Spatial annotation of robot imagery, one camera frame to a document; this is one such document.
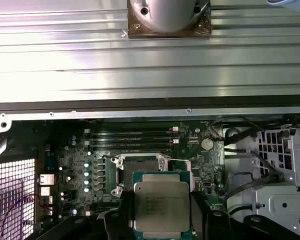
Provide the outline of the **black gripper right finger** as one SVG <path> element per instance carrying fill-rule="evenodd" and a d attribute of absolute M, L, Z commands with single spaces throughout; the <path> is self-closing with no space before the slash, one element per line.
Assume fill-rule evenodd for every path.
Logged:
<path fill-rule="evenodd" d="M 300 240 L 300 235 L 265 216 L 252 214 L 239 222 L 226 211 L 212 210 L 198 191 L 190 193 L 190 209 L 199 240 Z"/>

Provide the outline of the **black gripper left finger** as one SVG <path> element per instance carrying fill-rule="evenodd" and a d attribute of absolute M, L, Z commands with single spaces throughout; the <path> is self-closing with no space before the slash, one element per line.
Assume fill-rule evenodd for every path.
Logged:
<path fill-rule="evenodd" d="M 129 221 L 133 218 L 135 194 L 123 191 L 119 207 L 99 215 L 72 216 L 44 233 L 39 240 L 134 240 Z"/>

